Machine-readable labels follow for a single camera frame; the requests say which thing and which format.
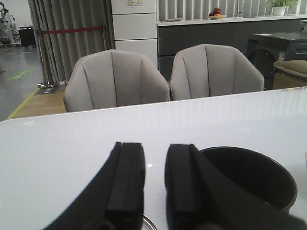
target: red rope barrier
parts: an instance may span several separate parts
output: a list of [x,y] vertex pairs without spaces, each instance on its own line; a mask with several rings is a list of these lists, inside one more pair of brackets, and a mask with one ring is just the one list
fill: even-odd
[[102,26],[88,27],[88,28],[79,28],[79,29],[68,29],[68,30],[42,31],[42,34],[44,34],[44,35],[56,35],[56,34],[85,32],[85,31],[95,31],[95,30],[102,30]]

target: green floor marking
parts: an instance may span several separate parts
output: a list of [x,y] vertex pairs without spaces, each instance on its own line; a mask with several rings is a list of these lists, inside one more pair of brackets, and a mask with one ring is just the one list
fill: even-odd
[[14,74],[13,76],[11,76],[8,80],[24,79],[31,72],[33,72],[33,70],[20,71],[20,72]]

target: gray armchair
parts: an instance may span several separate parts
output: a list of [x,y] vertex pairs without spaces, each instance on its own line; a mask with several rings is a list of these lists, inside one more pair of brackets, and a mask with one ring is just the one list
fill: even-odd
[[202,44],[181,50],[174,59],[174,101],[262,91],[263,85],[263,75],[230,46]]
[[118,50],[79,59],[64,96],[67,112],[169,100],[169,86],[148,57]]

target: gray floor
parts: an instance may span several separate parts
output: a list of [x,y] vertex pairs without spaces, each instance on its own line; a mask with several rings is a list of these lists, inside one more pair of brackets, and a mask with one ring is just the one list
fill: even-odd
[[[33,70],[24,79],[8,80],[14,74]],[[43,81],[37,49],[0,48],[0,121],[5,120]]]

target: wooden floor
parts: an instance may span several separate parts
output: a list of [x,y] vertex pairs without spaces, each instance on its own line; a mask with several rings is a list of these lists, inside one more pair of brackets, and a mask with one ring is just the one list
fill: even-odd
[[34,95],[13,118],[65,113],[63,102],[65,89],[66,85],[62,85],[55,94]]

